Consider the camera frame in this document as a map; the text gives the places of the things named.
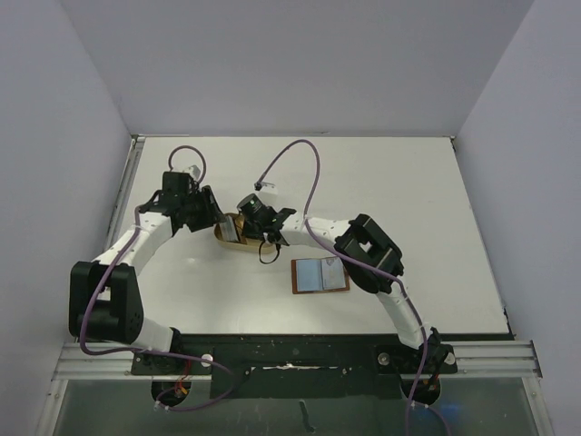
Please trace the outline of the beige oval tray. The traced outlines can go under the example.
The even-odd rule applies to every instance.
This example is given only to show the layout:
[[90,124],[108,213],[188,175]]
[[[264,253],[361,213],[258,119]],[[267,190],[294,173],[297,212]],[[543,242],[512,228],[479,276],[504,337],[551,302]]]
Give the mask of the beige oval tray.
[[[236,215],[236,213],[226,213],[225,216],[226,215],[231,216],[234,220],[234,216]],[[259,240],[256,243],[246,243],[241,235],[241,228],[242,227],[237,227],[239,235],[239,241],[237,243],[227,243],[222,239],[219,224],[214,225],[213,235],[217,243],[224,249],[246,253],[257,253],[259,249],[261,249],[262,254],[271,254],[276,251],[275,246],[271,243],[265,243],[264,245],[261,245],[261,240]]]

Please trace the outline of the brown leather card holder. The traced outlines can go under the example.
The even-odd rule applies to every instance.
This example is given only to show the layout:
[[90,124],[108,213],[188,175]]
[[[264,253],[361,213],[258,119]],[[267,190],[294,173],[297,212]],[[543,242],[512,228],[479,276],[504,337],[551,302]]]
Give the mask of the brown leather card holder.
[[350,278],[344,268],[348,287],[343,290],[324,291],[322,289],[320,263],[324,258],[295,259],[291,261],[291,282],[293,294],[347,292],[350,289]]

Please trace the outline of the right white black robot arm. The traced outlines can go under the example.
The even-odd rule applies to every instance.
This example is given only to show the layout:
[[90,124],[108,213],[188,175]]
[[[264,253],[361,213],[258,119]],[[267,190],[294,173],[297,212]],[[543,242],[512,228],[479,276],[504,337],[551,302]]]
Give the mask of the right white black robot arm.
[[242,234],[276,247],[321,248],[340,258],[350,279],[378,297],[404,349],[405,363],[423,372],[430,365],[450,362],[450,350],[437,329],[425,324],[403,282],[402,251],[368,215],[352,220],[307,217],[291,208],[279,211],[251,193],[237,205]]

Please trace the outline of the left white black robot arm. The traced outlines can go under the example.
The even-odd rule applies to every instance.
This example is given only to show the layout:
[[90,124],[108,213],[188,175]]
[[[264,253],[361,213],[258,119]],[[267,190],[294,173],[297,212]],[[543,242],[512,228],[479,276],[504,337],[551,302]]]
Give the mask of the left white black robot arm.
[[163,372],[180,370],[185,359],[181,334],[145,316],[138,277],[182,228],[199,232],[223,217],[210,186],[189,173],[165,172],[161,189],[135,207],[133,224],[117,242],[70,272],[68,328],[81,350],[98,356],[89,340],[115,342],[118,352],[152,354]]

